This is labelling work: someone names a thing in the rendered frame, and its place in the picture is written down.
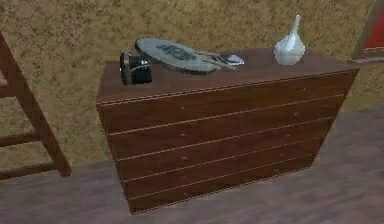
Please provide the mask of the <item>brown wooden chest of drawers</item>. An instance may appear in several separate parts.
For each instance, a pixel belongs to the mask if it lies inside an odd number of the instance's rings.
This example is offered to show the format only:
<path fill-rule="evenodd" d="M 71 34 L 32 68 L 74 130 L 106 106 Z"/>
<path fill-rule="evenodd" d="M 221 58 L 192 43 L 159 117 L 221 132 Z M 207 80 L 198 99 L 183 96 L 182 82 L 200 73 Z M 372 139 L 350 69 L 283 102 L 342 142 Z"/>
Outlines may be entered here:
<path fill-rule="evenodd" d="M 206 76 L 152 67 L 125 85 L 106 63 L 96 106 L 131 213 L 310 167 L 358 68 L 316 52 L 293 66 L 269 49 Z"/>

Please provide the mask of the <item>small silver blue object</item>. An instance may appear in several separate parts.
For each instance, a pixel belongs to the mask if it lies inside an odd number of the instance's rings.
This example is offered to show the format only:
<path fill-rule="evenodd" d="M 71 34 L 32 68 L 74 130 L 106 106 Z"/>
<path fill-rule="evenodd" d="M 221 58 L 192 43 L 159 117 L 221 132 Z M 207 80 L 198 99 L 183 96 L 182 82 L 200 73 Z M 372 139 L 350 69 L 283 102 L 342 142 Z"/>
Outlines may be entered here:
<path fill-rule="evenodd" d="M 245 64 L 244 60 L 235 54 L 222 55 L 221 58 L 224 60 L 226 64 L 231 66 L 238 66 L 238 65 Z"/>

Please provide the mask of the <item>white glass vase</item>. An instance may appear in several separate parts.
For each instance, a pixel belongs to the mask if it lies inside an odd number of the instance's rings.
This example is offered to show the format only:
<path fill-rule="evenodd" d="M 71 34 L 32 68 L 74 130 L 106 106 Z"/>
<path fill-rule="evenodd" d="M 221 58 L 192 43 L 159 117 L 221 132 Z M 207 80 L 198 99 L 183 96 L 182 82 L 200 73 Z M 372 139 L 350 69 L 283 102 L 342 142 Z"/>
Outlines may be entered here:
<path fill-rule="evenodd" d="M 289 34 L 274 47 L 274 57 L 280 65 L 294 65 L 305 53 L 305 45 L 298 34 L 300 21 L 301 16 L 297 15 Z"/>

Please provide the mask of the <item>brown wooden ladder shelf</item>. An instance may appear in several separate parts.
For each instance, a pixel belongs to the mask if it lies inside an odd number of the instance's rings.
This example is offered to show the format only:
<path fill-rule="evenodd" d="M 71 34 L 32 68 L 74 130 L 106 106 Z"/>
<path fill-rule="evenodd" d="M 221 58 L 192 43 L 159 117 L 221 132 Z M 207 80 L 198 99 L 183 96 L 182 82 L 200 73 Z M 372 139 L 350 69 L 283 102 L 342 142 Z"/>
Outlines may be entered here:
<path fill-rule="evenodd" d="M 51 162 L 48 163 L 0 171 L 0 181 L 52 170 L 57 170 L 62 177 L 70 176 L 72 168 L 1 32 L 0 71 L 7 81 L 5 85 L 0 85 L 0 99 L 15 97 L 34 128 L 33 131 L 28 133 L 1 136 L 0 147 L 40 141 L 51 158 Z"/>

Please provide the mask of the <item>red framed picture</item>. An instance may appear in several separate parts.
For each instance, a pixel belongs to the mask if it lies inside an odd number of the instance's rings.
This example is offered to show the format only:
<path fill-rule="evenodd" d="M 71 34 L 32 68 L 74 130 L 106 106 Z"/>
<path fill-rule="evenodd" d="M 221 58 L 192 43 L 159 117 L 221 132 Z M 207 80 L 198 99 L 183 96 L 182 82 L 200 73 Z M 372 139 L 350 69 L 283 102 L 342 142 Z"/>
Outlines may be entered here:
<path fill-rule="evenodd" d="M 351 61 L 356 64 L 384 63 L 384 0 L 375 0 Z"/>

